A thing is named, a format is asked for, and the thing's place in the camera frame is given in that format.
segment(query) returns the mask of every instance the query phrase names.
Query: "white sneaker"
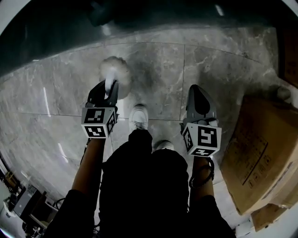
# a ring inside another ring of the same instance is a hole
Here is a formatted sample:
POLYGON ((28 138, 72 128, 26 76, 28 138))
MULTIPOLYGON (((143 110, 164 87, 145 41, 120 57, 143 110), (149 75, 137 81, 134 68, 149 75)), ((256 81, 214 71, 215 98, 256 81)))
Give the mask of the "white sneaker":
POLYGON ((168 149, 174 151, 174 145, 169 142, 168 140, 164 140, 157 148, 156 150, 163 150, 163 149, 168 149))
POLYGON ((136 105, 129 115, 129 133, 134 130, 147 130, 148 128, 148 112, 143 105, 136 105))

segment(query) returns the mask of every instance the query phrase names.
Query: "person's arm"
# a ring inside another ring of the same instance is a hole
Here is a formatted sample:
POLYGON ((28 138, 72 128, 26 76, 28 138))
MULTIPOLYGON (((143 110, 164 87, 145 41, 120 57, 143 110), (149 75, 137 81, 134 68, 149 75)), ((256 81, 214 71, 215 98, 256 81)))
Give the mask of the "person's arm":
POLYGON ((91 139, 70 190, 44 237, 92 237, 105 139, 91 139))
POLYGON ((91 139, 80 168, 74 178, 73 190, 82 192, 96 208, 102 174, 103 150, 106 139, 91 139))
MULTIPOLYGON (((194 157, 194 164, 192 167, 192 173, 196 174, 197 171, 204 165, 208 165, 208 161, 204 157, 194 157)), ((200 184, 203 180, 205 180, 208 175, 210 174, 209 169, 202 170, 195 178, 194 183, 200 184)), ((200 199, 204 196, 213 196, 213 184, 212 180, 210 179, 207 183, 199 188, 191 188, 190 190, 190 209, 194 207, 197 203, 200 203, 200 199)))
MULTIPOLYGON (((194 157, 193 174, 208 161, 204 157, 194 157)), ((210 174, 209 169, 202 170, 195 178, 194 183, 200 184, 210 174)), ((190 190, 190 230, 191 237, 235 237, 234 232, 222 218, 214 198, 213 184, 210 179, 199 188, 190 190)))

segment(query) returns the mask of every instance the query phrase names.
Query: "printed symbol on box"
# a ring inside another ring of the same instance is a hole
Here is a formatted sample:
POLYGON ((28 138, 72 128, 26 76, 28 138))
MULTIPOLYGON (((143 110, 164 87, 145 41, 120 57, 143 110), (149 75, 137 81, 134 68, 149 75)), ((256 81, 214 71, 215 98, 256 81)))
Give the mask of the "printed symbol on box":
POLYGON ((267 166, 269 166, 269 164, 270 164, 270 162, 271 162, 271 158, 270 158, 269 156, 265 155, 265 156, 264 156, 264 161, 265 161, 265 164, 266 164, 267 166))
POLYGON ((200 149, 200 148, 196 148, 191 155, 194 156, 210 156, 212 153, 214 152, 214 150, 206 150, 206 149, 200 149))
POLYGON ((88 108, 84 123, 102 123, 104 108, 88 108))
POLYGON ((263 174, 264 171, 265 171, 265 167, 262 164, 260 164, 259 165, 259 172, 260 172, 260 174, 263 174))
POLYGON ((253 179, 255 180, 255 182, 257 183, 259 180, 260 176, 257 172, 253 173, 253 179))
POLYGON ((217 133, 215 128, 198 127, 198 146, 217 147, 217 133))
POLYGON ((108 134, 111 133, 114 125, 115 125, 115 114, 112 113, 112 115, 111 115, 111 117, 110 117, 110 119, 108 120, 108 123, 107 123, 108 134))
POLYGON ((185 145, 186 145, 186 150, 188 152, 194 145, 192 143, 192 139, 191 139, 190 131, 189 131, 188 127, 186 128, 186 130, 183 134, 183 138, 184 138, 184 142, 185 142, 185 145))
POLYGON ((85 126, 89 137, 105 137, 103 126, 85 126))
POLYGON ((248 185, 250 186, 250 188, 253 188, 254 184, 253 184, 253 181, 251 179, 248 180, 248 185))

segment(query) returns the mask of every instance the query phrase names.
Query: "gray marble tile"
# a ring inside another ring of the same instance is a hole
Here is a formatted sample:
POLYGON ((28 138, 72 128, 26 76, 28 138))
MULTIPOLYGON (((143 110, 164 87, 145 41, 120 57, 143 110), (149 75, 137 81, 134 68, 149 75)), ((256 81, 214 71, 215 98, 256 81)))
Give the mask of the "gray marble tile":
POLYGON ((6 145, 17 139, 25 128, 20 124, 22 113, 0 111, 0 143, 6 145))
POLYGON ((241 55, 264 65, 278 68, 278 43, 273 27, 242 28, 182 28, 150 32, 135 32, 131 35, 104 41, 105 45, 162 42, 204 46, 241 55))
POLYGON ((229 194, 226 183, 222 181, 218 184, 215 184, 213 188, 216 204, 222 217, 226 217, 236 212, 236 207, 229 194))
POLYGON ((128 118, 138 103, 147 106, 150 119, 179 119, 183 83, 184 46, 122 44, 60 55, 53 59, 55 98, 60 115, 81 115, 89 91, 99 82, 99 64, 123 57, 131 67, 132 89, 118 101, 120 118, 128 118))
POLYGON ((226 220, 226 222, 229 224, 229 226, 234 229, 236 226, 248 221, 250 219, 250 214, 244 214, 242 216, 239 215, 238 212, 233 212, 225 217, 223 219, 226 220))
POLYGON ((212 158, 213 163, 214 163, 214 179, 213 179, 213 185, 221 183, 223 179, 222 172, 219 169, 219 165, 216 159, 214 159, 214 156, 212 158))
POLYGON ((298 108, 298 89, 280 79, 272 68, 266 66, 260 68, 259 74, 251 80, 245 94, 265 99, 276 99, 276 92, 279 87, 290 90, 291 103, 298 108))
MULTIPOLYGON (((65 196, 87 142, 81 118, 12 114, 17 118, 22 134, 10 143, 0 143, 0 151, 8 166, 21 181, 34 179, 34 185, 52 193, 55 198, 59 194, 65 196)), ((112 153, 109 138, 105 144, 104 160, 112 153)))
POLYGON ((16 139, 0 149, 20 181, 30 183, 34 179, 39 189, 41 185, 47 192, 56 190, 63 196, 71 189, 77 168, 62 155, 44 151, 23 139, 16 139))
POLYGON ((58 114, 51 59, 20 68, 0 84, 0 111, 58 114))
POLYGON ((186 46, 180 119, 186 116, 188 90, 197 84, 213 98, 219 121, 237 121, 244 92, 261 67, 230 53, 186 46))

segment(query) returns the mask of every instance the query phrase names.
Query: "black strap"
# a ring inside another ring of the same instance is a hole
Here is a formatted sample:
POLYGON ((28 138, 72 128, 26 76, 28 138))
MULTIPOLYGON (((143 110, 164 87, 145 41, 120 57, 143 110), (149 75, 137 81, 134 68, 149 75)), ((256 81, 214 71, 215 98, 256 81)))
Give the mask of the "black strap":
POLYGON ((86 152, 86 150, 87 150, 87 146, 88 146, 88 144, 89 144, 90 140, 91 140, 91 138, 88 138, 88 140, 87 140, 87 143, 86 143, 86 145, 85 145, 85 149, 84 149, 84 153, 83 153, 83 156, 82 156, 82 159, 81 159, 80 165, 81 165, 81 163, 82 163, 82 161, 83 161, 83 158, 84 158, 84 155, 85 155, 85 152, 86 152))
POLYGON ((206 157, 206 159, 209 162, 209 165, 203 165, 195 172, 195 174, 194 173, 192 174, 192 176, 190 178, 190 182, 189 182, 189 185, 191 188, 199 188, 199 187, 203 186, 205 183, 207 183, 210 179, 212 179, 212 180, 214 179, 214 163, 210 157, 206 157), (196 176, 199 175, 201 173, 201 171, 204 169, 210 169, 210 174, 201 183, 195 184, 194 180, 195 180, 196 176))

